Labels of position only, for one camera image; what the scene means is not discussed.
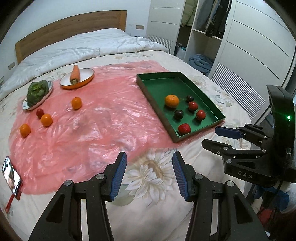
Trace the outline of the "right gloved hand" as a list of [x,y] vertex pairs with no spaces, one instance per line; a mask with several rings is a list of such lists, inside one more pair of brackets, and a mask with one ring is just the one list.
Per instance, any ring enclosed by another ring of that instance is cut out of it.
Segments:
[[255,186],[252,205],[268,232],[295,224],[295,184],[277,183],[270,188]]

